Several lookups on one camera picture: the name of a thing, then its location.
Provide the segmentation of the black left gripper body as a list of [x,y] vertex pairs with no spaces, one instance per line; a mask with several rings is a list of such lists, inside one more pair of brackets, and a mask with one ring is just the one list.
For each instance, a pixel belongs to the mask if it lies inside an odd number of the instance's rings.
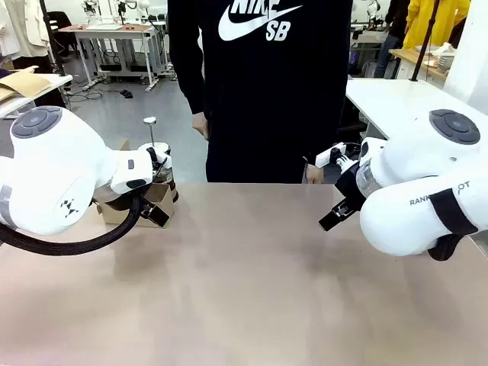
[[170,220],[170,216],[165,211],[148,201],[142,203],[140,216],[157,227],[164,227]]

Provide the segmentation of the person's right hand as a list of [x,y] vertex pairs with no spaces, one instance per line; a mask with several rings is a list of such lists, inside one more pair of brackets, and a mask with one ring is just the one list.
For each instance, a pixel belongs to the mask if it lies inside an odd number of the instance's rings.
[[209,139],[209,123],[204,115],[204,112],[193,115],[192,128],[196,130],[205,140]]

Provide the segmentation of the person's left hand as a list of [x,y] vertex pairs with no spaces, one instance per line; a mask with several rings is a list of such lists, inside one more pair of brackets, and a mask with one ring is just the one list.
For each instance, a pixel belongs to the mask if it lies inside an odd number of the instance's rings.
[[307,184],[321,185],[324,182],[324,170],[314,165],[307,164],[305,169],[305,179]]

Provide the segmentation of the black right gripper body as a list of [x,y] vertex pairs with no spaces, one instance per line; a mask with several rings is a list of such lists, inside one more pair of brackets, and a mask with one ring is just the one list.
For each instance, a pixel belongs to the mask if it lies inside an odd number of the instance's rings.
[[354,213],[360,211],[366,201],[365,196],[361,193],[356,182],[356,174],[359,169],[359,162],[355,162],[350,168],[345,170],[335,187],[344,196],[339,203],[339,213]]

